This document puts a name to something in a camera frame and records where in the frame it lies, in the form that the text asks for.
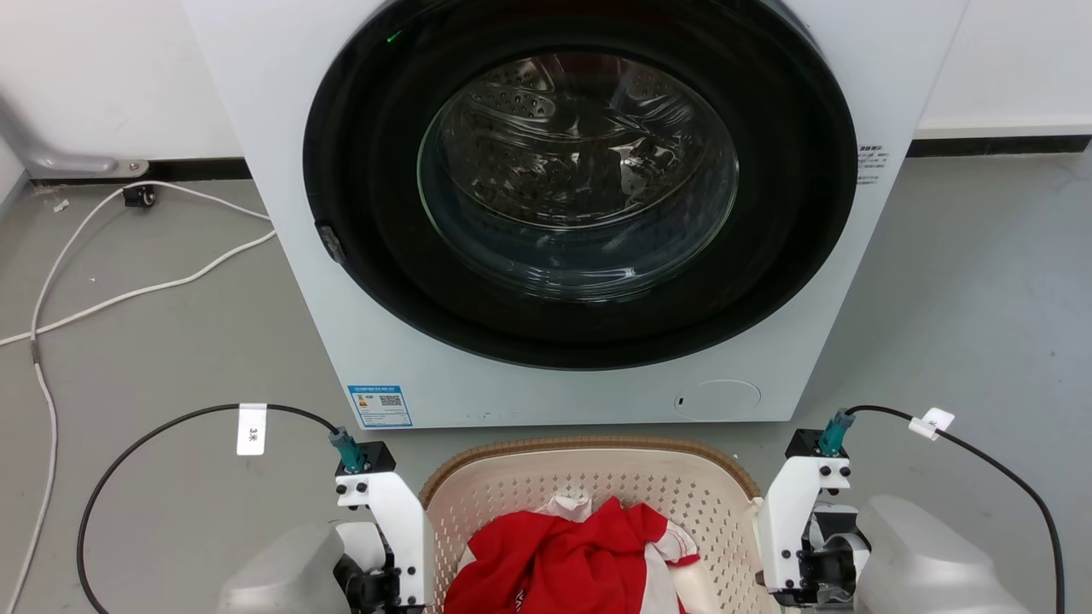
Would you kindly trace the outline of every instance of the gray metal leg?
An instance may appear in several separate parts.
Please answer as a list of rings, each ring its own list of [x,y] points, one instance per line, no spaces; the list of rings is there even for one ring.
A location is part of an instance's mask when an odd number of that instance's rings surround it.
[[[0,138],[23,163],[31,179],[96,179],[140,177],[147,172],[146,160],[115,160],[109,156],[59,152],[41,142],[20,120],[0,96]]]

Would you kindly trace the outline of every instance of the door glass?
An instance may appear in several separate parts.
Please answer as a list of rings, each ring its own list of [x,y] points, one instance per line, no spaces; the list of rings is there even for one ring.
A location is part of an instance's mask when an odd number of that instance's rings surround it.
[[[418,154],[437,232],[479,274],[600,302],[674,276],[732,210],[720,117],[669,74],[604,54],[486,72],[432,119]]]

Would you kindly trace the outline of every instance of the teal connector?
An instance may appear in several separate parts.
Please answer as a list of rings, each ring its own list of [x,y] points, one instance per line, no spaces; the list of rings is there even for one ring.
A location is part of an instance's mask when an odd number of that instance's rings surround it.
[[[356,446],[356,440],[353,439],[353,436],[345,432],[344,426],[337,427],[336,435],[330,434],[330,444],[334,448],[337,448],[337,452],[341,453],[345,471],[349,473],[360,473],[364,471],[364,453]]]
[[[845,413],[845,410],[839,410],[834,417],[830,418],[822,436],[819,437],[819,451],[823,456],[836,457],[839,454],[842,449],[842,439],[845,438],[845,432],[853,425],[854,417],[852,414]]]

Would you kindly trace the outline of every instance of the red and white garment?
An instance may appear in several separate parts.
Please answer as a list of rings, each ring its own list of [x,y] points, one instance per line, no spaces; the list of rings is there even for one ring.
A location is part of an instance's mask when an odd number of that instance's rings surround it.
[[[444,614],[700,614],[712,603],[686,531],[644,504],[622,509],[614,497],[590,511],[586,499],[555,497],[483,527],[448,589]]]

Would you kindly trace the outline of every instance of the red clothing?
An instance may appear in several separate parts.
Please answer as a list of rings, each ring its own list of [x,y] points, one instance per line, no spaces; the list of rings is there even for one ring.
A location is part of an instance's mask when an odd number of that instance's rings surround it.
[[[676,614],[666,565],[699,560],[690,536],[646,505],[610,498],[584,522],[519,511],[470,541],[444,614]]]

